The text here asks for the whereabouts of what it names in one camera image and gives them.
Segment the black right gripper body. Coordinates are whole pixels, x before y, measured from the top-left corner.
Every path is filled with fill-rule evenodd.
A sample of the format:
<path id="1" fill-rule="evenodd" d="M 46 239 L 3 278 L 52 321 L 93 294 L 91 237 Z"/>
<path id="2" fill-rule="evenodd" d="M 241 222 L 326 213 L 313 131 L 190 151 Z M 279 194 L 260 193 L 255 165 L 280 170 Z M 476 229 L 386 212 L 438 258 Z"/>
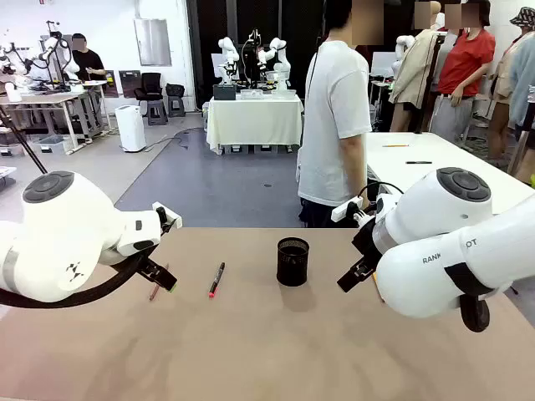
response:
<path id="1" fill-rule="evenodd" d="M 379 262 L 379 251 L 373 240 L 375 218 L 365 223 L 354 236 L 352 244 L 359 251 L 360 263 L 365 266 L 376 266 Z"/>

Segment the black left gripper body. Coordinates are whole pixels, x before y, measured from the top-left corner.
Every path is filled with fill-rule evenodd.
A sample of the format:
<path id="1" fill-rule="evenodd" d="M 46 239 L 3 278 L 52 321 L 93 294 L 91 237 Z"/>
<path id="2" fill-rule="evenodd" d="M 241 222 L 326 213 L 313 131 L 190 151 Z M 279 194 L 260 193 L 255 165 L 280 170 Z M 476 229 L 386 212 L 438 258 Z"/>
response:
<path id="1" fill-rule="evenodd" d="M 134 243 L 135 257 L 138 267 L 148 267 L 151 264 L 150 255 L 160 245 L 153 240 L 143 240 Z"/>

